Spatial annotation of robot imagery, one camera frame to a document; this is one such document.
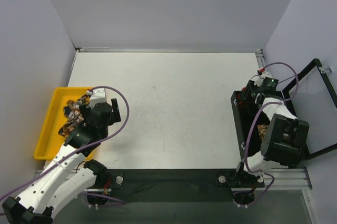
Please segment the orange navy striped tie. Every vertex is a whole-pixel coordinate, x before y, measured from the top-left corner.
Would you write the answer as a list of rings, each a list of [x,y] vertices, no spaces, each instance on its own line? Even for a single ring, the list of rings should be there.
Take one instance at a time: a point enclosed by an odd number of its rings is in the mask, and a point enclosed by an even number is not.
[[[246,103],[244,100],[242,100],[242,97],[241,97],[241,94],[237,94],[236,95],[236,103],[239,107],[245,107],[246,106]]]

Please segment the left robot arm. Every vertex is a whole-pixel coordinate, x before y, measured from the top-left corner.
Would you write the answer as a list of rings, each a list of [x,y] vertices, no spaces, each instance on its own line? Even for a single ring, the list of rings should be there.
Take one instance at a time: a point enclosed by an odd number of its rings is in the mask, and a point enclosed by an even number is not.
[[[81,104],[80,112],[83,121],[70,132],[41,178],[31,182],[18,196],[9,196],[3,202],[9,223],[52,223],[57,213],[83,190],[105,185],[106,166],[85,159],[108,136],[108,127],[121,121],[117,99],[94,106]],[[80,171],[68,179],[83,161]]]

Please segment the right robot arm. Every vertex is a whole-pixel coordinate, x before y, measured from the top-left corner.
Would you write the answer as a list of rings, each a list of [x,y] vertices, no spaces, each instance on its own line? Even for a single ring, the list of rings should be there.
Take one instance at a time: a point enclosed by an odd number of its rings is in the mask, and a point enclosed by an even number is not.
[[[278,81],[248,81],[231,97],[240,161],[233,180],[240,187],[279,166],[295,167],[304,157],[309,124],[293,115],[276,90]]]

